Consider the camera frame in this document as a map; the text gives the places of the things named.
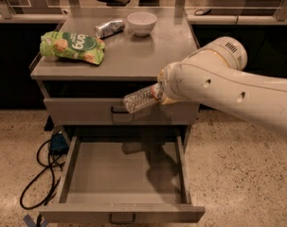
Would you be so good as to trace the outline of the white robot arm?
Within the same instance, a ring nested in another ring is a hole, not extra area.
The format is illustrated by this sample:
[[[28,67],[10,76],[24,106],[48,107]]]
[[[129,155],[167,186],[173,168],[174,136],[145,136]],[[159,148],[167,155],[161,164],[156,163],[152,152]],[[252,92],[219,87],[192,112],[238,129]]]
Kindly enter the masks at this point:
[[[246,64],[242,44],[220,37],[162,70],[162,101],[197,102],[287,137],[287,79],[245,73]]]

